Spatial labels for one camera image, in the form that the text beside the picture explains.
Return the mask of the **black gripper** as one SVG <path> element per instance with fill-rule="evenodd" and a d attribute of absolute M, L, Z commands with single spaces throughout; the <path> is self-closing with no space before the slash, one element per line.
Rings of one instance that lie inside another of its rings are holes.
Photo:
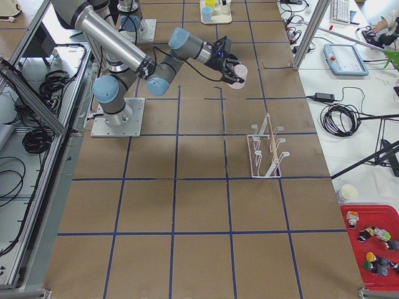
<path fill-rule="evenodd" d="M 234 72 L 235 66 L 239 64 L 239 58 L 231 52 L 231 39 L 228 36 L 211 44 L 211 55 L 205 65 L 219 71 L 223 82 L 230 85 L 245 83 L 246 76 Z"/>

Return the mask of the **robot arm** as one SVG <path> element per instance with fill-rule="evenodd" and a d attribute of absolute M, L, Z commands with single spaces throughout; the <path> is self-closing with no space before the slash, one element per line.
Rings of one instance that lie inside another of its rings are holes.
<path fill-rule="evenodd" d="M 147 82 L 151 94 L 162 96 L 169 89 L 183 63 L 194 59 L 218 71 L 221 81 L 242 88 L 245 76 L 243 65 L 231 53 L 231 40 L 222 37 L 209 43 L 189 31 L 177 27 L 169 41 L 169 52 L 157 62 L 142 51 L 129 35 L 147 32 L 147 25 L 138 1 L 119 1 L 116 4 L 120 27 L 116 28 L 110 13 L 110 1 L 53 1 L 57 17 L 66 28 L 82 31 L 98 43 L 107 55 L 108 74 L 94 83 L 94 95 L 110 126 L 126 123 L 132 115 L 124 95 L 137 78 Z"/>
<path fill-rule="evenodd" d="M 117 9 L 120 16 L 118 31 L 127 37 L 133 38 L 136 44 L 138 38 L 147 31 L 140 2 L 135 0 L 119 1 Z"/>

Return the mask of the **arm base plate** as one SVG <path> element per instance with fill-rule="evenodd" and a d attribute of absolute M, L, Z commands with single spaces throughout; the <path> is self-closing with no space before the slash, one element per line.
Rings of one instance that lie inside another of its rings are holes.
<path fill-rule="evenodd" d="M 145 98 L 124 98 L 125 108 L 118 114 L 105 113 L 101 105 L 92 125 L 93 138 L 138 138 L 142 131 Z"/>
<path fill-rule="evenodd" d="M 120 20 L 119 31 L 134 44 L 153 43 L 155 39 L 156 19 L 125 17 Z"/>

